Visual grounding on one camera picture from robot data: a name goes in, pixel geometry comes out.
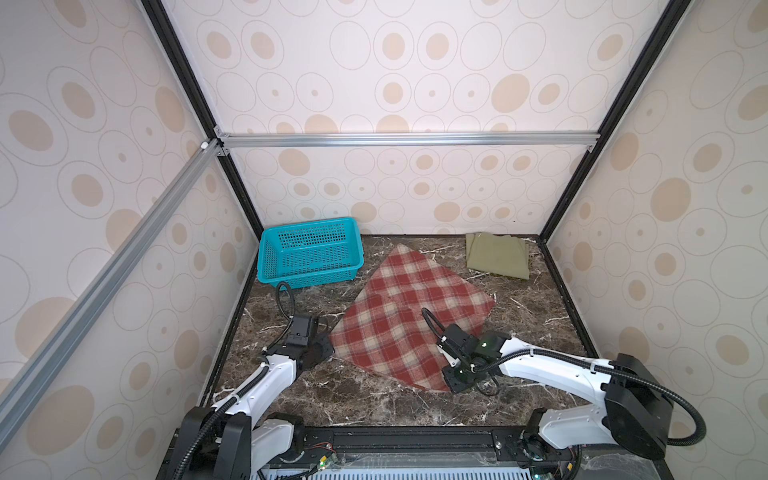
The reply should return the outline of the red plaid skirt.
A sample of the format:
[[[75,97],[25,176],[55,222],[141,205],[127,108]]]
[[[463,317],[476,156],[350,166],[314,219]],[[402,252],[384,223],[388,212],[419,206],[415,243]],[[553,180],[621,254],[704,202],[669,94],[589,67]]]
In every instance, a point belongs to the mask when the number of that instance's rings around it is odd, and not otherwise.
[[[368,372],[431,391],[449,390],[448,361],[421,310],[479,335],[494,299],[452,270],[396,245],[333,328],[335,356]]]

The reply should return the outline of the olive green skirt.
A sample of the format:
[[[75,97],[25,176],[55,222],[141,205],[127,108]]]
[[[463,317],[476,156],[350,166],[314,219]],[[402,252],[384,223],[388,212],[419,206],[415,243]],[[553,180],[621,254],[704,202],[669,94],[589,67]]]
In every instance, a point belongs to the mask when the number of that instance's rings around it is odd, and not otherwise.
[[[530,278],[529,244],[518,237],[492,233],[467,233],[466,264],[469,269],[521,280]]]

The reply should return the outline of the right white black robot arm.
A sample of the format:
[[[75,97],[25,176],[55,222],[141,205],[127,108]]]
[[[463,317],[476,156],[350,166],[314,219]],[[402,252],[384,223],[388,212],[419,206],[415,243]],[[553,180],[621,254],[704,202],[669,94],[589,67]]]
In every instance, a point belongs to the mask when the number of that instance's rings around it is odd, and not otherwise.
[[[521,378],[575,395],[585,404],[565,410],[536,410],[520,435],[527,458],[577,445],[617,445],[648,459],[662,460],[668,447],[702,442],[701,413],[664,387],[632,355],[613,360],[574,356],[487,332],[476,337],[456,324],[426,318],[437,347],[448,360],[442,374],[453,393],[499,377]]]

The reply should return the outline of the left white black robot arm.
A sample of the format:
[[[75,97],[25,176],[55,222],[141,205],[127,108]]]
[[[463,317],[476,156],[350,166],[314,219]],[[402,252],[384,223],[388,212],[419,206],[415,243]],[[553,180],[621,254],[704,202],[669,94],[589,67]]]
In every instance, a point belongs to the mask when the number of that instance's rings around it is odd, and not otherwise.
[[[262,420],[301,373],[334,352],[317,316],[297,314],[286,333],[261,357],[233,393],[210,407],[194,407],[182,420],[164,460],[162,479],[250,479],[276,457],[304,455],[304,422],[286,414]]]

